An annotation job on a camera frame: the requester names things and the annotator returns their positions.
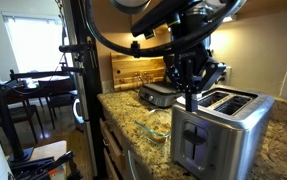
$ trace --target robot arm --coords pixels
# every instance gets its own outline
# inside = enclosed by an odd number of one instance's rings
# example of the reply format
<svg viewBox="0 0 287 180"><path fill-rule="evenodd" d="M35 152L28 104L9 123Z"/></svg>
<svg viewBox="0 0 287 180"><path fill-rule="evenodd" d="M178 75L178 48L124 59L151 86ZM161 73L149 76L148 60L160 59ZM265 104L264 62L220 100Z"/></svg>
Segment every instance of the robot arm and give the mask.
<svg viewBox="0 0 287 180"><path fill-rule="evenodd" d="M111 1L129 4L126 2L135 0ZM185 93L186 110L193 112L197 110L196 94L210 88L225 69L224 64L211 57L210 35L221 25L224 17L236 13L245 2L246 0L163 0L131 28L133 36L144 34L146 38L153 37L154 29L164 23L171 28L171 42L147 49L140 49L136 43L131 48L126 48L105 39L95 27L91 11L92 0L86 0L86 15L91 33L110 49L134 57L174 54L174 65L167 74L175 87Z"/></svg>

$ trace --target black cable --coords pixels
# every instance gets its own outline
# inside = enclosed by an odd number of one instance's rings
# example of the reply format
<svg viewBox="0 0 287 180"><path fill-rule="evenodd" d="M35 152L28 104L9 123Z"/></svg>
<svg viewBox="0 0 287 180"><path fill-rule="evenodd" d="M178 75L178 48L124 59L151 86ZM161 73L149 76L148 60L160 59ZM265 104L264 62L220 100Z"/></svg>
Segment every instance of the black cable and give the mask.
<svg viewBox="0 0 287 180"><path fill-rule="evenodd" d="M209 34L209 32L211 31L213 32L219 26L219 24L221 24L223 18L226 15L229 15L229 13L235 11L235 9L241 5L240 0L230 0L227 2L224 8L220 9L213 15L209 16L208 19L210 23L208 23L204 27L170 43L166 43L164 45L156 46L153 48L140 49L137 52L134 51L133 49L114 44L113 42L110 42L105 37L103 37L97 30L94 23L92 13L93 9L92 0L85 0L85 1L87 7L86 9L87 26L96 39L98 39L103 45L115 51L121 52L123 54L128 54L132 56L142 56L142 57L153 57L153 56L163 56L173 54L175 52L181 51L182 50L181 46L183 44L185 45L186 49L193 47L193 45L200 43L204 38L206 38L206 35Z"/></svg>
<svg viewBox="0 0 287 180"><path fill-rule="evenodd" d="M60 61L59 61L58 65L56 66L54 72L56 72L57 69L58 69L58 67L60 66L60 62L62 61L62 59L63 59L63 57L64 57L64 54L65 54L65 53L62 54L62 56L61 56L61 58L60 58ZM16 93L18 93L18 94L30 95L30 94L33 94L33 93L35 93L35 92L40 91L40 90L43 89L48 83L49 83L49 82L45 83L43 87L37 88L36 90L31 91L31 92L22 92L22 91L19 91L19 90L15 89L15 88L11 87L11 86L8 85L8 84L1 84L1 86L8 87L8 88L12 89L14 92L16 92Z"/></svg>

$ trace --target black chair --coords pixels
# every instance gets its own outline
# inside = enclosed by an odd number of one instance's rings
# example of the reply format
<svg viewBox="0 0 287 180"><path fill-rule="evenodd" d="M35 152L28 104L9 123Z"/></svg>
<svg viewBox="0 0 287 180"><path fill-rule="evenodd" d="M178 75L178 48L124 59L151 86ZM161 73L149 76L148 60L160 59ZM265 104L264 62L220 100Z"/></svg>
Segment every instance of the black chair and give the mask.
<svg viewBox="0 0 287 180"><path fill-rule="evenodd" d="M44 131L43 131L43 126L42 126L36 105L30 105L28 102L28 99L25 96L19 95L14 90L9 90L6 93L6 103L8 105L16 104L16 103L21 104L21 105L18 105L18 107L9 108L11 119L14 124L28 121L30 124L31 130L32 130L35 143L38 143L38 138L37 138L37 135L34 129L33 122L32 122L34 114L37 117L37 120L41 127L42 134L44 134Z"/></svg>
<svg viewBox="0 0 287 180"><path fill-rule="evenodd" d="M39 81L40 91L45 94L53 129L54 118L57 119L55 108L72 106L77 97L74 82L71 78L51 81Z"/></svg>

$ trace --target toaster lever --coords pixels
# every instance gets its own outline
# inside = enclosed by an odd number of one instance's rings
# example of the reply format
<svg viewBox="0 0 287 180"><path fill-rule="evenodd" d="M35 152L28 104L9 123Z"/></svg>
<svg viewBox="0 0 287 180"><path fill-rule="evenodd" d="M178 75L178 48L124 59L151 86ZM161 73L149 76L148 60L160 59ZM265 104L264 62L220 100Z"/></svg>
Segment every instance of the toaster lever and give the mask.
<svg viewBox="0 0 287 180"><path fill-rule="evenodd" d="M189 130L185 130L183 132L183 137L194 145L201 145L206 142L206 139L194 134L194 132L191 132Z"/></svg>

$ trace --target toaster slot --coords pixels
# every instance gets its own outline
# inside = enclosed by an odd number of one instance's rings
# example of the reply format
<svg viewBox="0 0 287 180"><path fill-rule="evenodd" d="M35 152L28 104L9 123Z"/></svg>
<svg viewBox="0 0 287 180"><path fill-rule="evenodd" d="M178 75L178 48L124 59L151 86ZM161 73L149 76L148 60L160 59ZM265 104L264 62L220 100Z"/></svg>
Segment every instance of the toaster slot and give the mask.
<svg viewBox="0 0 287 180"><path fill-rule="evenodd" d="M206 96L205 98L199 100L199 105L203 106L203 107L209 107L209 106L215 104L216 102L218 102L219 100L225 98L228 95L229 94L227 94L227 93L214 92L214 93Z"/></svg>
<svg viewBox="0 0 287 180"><path fill-rule="evenodd" d="M227 115L235 115L239 110L245 107L245 105L250 100L251 98L244 97L244 96L233 96L231 99L221 104L214 110L227 114Z"/></svg>

